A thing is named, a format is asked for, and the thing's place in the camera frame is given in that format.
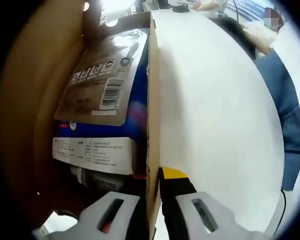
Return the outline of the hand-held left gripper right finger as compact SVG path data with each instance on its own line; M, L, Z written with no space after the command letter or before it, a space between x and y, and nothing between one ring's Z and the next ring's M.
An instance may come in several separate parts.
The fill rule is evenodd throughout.
M234 214L206 192L197 191L177 169L158 171L162 214L170 240L236 240Z

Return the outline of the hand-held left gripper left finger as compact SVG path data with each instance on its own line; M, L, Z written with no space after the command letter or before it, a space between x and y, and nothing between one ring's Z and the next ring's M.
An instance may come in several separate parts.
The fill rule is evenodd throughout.
M119 191L110 191L80 215L85 240L146 240L147 181L130 178Z

